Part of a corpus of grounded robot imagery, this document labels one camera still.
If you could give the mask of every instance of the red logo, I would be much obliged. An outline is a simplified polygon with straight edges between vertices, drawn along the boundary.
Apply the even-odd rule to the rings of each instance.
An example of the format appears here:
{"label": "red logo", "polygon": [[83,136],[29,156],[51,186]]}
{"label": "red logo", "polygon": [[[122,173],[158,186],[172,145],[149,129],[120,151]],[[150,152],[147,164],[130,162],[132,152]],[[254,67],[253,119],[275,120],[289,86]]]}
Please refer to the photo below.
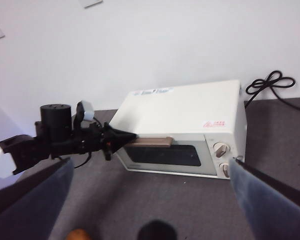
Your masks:
{"label": "red logo", "polygon": [[213,127],[224,127],[226,126],[225,121],[207,121],[203,127],[204,128],[213,128]]}

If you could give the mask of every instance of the oven door handle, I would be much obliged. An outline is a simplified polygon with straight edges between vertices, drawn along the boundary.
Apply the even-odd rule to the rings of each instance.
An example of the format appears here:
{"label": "oven door handle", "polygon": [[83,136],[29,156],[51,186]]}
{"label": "oven door handle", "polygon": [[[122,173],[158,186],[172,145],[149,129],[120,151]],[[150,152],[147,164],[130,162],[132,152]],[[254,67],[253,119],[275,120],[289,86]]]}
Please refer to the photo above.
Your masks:
{"label": "oven door handle", "polygon": [[169,148],[172,137],[140,137],[126,144],[127,147]]}

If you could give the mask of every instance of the black round object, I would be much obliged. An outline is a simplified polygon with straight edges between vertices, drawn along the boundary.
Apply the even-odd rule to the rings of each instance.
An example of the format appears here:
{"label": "black round object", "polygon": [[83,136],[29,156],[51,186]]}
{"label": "black round object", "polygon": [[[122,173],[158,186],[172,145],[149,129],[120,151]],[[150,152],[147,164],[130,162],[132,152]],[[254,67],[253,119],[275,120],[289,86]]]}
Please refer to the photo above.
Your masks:
{"label": "black round object", "polygon": [[43,129],[52,143],[69,139],[72,131],[71,106],[43,105],[40,107],[40,113]]}

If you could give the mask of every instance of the oven knob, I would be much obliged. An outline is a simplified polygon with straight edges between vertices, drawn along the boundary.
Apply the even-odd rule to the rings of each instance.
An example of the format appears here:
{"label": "oven knob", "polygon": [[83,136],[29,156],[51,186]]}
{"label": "oven knob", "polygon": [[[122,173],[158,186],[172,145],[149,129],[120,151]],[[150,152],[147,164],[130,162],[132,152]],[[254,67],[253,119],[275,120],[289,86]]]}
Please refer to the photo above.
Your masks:
{"label": "oven knob", "polygon": [[219,165],[219,168],[222,169],[223,173],[224,173],[224,176],[226,178],[229,178],[229,164],[228,163],[221,163]]}
{"label": "oven knob", "polygon": [[226,145],[223,142],[217,142],[215,145],[213,145],[213,148],[215,150],[215,156],[217,158],[221,158],[223,155],[226,154],[227,151],[230,150],[228,145]]}

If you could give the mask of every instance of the grey carpet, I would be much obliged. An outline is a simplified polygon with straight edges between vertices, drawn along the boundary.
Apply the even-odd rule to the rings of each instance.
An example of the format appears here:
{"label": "grey carpet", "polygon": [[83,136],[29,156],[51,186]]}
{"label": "grey carpet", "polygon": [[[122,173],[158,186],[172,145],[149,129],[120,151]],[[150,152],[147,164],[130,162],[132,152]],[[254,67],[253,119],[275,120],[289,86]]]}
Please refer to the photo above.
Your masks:
{"label": "grey carpet", "polygon": [[[300,98],[289,101],[300,105]],[[96,111],[96,116],[110,121],[115,112]],[[300,190],[300,111],[278,100],[259,100],[246,115],[245,162]],[[115,157],[105,161],[102,152],[92,156],[74,171],[50,240],[65,239],[76,228],[84,228],[94,240],[136,240],[152,220],[172,225],[179,240],[253,239],[230,181],[129,172]],[[74,164],[85,158],[73,156]]]}

